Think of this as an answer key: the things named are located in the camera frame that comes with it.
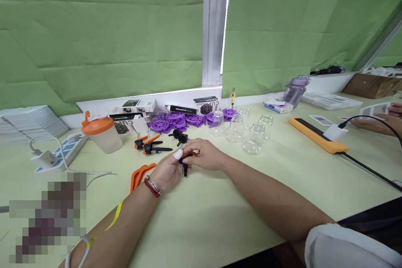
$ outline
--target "purple water bottle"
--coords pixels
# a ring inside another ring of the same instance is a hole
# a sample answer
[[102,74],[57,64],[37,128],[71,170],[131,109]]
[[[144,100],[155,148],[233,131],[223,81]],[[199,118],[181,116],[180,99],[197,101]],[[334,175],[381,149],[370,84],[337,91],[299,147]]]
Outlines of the purple water bottle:
[[306,91],[306,86],[310,83],[310,77],[299,75],[294,77],[287,85],[288,88],[283,96],[283,100],[293,105],[293,109],[297,107],[303,93]]

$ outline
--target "person's right hand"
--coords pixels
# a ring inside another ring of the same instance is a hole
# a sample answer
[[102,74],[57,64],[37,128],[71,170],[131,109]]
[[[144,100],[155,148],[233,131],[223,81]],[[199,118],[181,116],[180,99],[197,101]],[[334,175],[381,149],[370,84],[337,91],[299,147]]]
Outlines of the person's right hand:
[[[402,136],[402,119],[399,117],[391,116],[389,114],[376,114],[377,117],[385,119],[388,125],[390,125],[394,130]],[[377,132],[384,135],[395,136],[395,134],[384,125],[382,122],[379,122],[375,119],[352,119],[350,123],[358,128]]]
[[391,116],[402,118],[402,104],[392,103],[391,107],[388,108],[388,114]]
[[209,140],[196,138],[187,143],[183,149],[183,153],[187,154],[191,151],[199,151],[198,157],[187,157],[183,159],[183,163],[196,165],[206,170],[221,170],[230,156],[220,151]]

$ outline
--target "white sleeve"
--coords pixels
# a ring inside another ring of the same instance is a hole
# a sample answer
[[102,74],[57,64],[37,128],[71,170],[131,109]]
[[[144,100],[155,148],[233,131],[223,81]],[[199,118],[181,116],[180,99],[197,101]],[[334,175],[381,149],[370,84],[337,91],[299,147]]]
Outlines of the white sleeve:
[[304,251],[307,268],[400,268],[402,255],[338,224],[310,230]]

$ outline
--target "table surface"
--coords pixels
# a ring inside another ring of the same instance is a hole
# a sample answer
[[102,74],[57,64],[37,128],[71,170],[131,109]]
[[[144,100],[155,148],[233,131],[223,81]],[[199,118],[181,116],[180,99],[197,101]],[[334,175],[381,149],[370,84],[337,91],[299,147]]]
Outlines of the table surface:
[[[363,106],[391,101],[390,98],[347,97],[363,101]],[[207,126],[199,129],[190,126],[186,134],[190,138],[209,139],[223,152],[291,187],[336,221],[401,196],[396,189],[343,156],[327,153],[288,123],[291,117],[301,117],[325,131],[326,127],[308,115],[323,115],[340,123],[339,116],[357,115],[360,108],[327,111],[300,103],[293,112],[277,114],[262,104],[244,107],[251,112],[246,121],[248,125],[262,114],[273,116],[271,138],[261,154],[249,155],[240,143],[212,136]],[[402,181],[402,152],[396,138],[353,126],[347,128],[349,133],[341,142],[350,147],[348,154],[385,177]],[[71,130],[62,139],[76,132],[79,130]],[[87,141],[71,163],[71,168],[76,170],[114,173],[93,181],[87,190],[86,219],[82,221],[88,230],[129,194],[131,174],[136,169],[163,158],[163,154],[144,156],[135,150],[136,138],[122,136],[123,147],[110,155],[102,153],[93,141]],[[163,147],[177,148],[173,137],[163,134],[161,139]],[[51,151],[56,148],[55,142],[37,146]],[[29,161],[29,147],[3,147],[0,154],[0,205],[7,205],[10,200],[40,200],[41,189],[34,181],[35,166]],[[15,252],[15,243],[22,235],[22,228],[28,226],[28,219],[9,219],[7,214],[0,214],[0,225],[0,238],[10,231],[0,242],[0,266],[6,267],[8,255]],[[222,267],[282,242],[224,173],[194,167],[187,178],[161,198],[129,267]],[[63,250],[65,253],[65,248],[50,247],[49,255],[36,257],[36,264],[31,266],[56,267]]]

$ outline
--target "brown cardboard box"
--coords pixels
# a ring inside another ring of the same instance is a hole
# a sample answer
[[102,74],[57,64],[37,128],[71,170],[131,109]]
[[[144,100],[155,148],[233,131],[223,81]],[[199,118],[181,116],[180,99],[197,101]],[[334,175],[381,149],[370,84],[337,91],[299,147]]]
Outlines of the brown cardboard box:
[[382,98],[402,90],[402,79],[356,73],[342,92],[365,98]]

